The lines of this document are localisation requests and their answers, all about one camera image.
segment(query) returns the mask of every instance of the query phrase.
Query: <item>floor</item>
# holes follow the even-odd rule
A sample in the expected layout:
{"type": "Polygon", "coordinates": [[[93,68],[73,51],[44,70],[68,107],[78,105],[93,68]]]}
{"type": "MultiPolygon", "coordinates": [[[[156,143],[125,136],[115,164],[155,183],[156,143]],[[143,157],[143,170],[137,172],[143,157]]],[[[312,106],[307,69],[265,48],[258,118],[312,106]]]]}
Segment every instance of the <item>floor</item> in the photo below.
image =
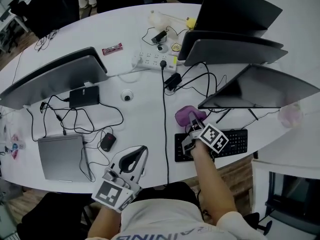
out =
{"type": "MultiPolygon", "coordinates": [[[[228,187],[231,189],[236,207],[238,211],[243,215],[251,213],[252,202],[253,202],[253,170],[252,170],[252,155],[245,157],[237,162],[234,162],[228,166],[219,169],[221,177],[226,182],[228,187]]],[[[194,194],[197,195],[199,192],[198,178],[190,178],[184,180],[194,194]]],[[[13,199],[8,202],[8,206],[12,212],[12,215],[16,223],[21,223],[22,217],[30,212],[41,199],[48,193],[47,191],[38,189],[28,189],[23,193],[23,196],[13,199]]],[[[203,202],[203,197],[199,195],[200,206],[204,214],[204,220],[207,223],[212,224],[210,216],[206,212],[206,207],[203,202]]],[[[86,211],[93,221],[97,216],[101,205],[99,203],[93,203],[90,207],[86,207],[86,211]]]]}

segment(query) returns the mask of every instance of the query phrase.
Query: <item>monitor stand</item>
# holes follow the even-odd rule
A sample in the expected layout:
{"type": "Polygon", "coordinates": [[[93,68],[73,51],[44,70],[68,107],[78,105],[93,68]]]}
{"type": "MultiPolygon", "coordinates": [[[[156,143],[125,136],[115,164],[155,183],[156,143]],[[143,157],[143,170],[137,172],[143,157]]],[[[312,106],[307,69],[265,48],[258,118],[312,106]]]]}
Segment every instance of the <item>monitor stand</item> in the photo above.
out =
{"type": "MultiPolygon", "coordinates": [[[[232,110],[232,108],[229,108],[226,112],[224,112],[223,115],[215,123],[219,123],[230,112],[230,110],[232,110]]],[[[255,113],[251,110],[251,108],[248,108],[248,110],[256,120],[259,120],[255,113]]]]}

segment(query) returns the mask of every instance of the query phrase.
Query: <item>purple object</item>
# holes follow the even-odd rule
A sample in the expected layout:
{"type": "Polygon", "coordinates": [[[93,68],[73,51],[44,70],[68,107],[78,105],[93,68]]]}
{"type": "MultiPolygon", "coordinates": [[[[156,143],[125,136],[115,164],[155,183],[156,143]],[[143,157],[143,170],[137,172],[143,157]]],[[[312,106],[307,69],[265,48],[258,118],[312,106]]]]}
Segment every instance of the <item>purple object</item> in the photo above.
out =
{"type": "Polygon", "coordinates": [[[184,106],[175,113],[175,120],[178,125],[185,127],[190,124],[189,113],[194,112],[199,120],[203,121],[207,118],[207,114],[204,111],[196,109],[194,106],[184,106]]]}

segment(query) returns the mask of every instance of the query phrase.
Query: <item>computer mouse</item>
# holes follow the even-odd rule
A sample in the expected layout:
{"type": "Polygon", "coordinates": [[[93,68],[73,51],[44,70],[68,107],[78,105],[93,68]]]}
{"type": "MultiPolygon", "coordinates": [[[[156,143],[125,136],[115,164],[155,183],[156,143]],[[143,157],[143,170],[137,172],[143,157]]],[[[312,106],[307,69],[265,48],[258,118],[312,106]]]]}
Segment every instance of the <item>computer mouse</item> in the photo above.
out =
{"type": "Polygon", "coordinates": [[[105,152],[109,152],[116,140],[117,138],[113,134],[108,132],[101,141],[102,150],[105,152]]]}

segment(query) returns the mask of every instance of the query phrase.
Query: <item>white t-shirt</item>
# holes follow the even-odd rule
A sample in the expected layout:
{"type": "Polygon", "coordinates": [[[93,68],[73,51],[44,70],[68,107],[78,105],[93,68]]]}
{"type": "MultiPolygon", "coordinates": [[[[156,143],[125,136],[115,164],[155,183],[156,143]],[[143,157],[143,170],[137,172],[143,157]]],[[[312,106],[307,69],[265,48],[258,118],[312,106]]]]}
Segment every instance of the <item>white t-shirt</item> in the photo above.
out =
{"type": "Polygon", "coordinates": [[[204,223],[196,205],[173,199],[129,204],[121,214],[121,232],[112,240],[267,240],[238,212],[225,214],[216,226],[204,223]]]}

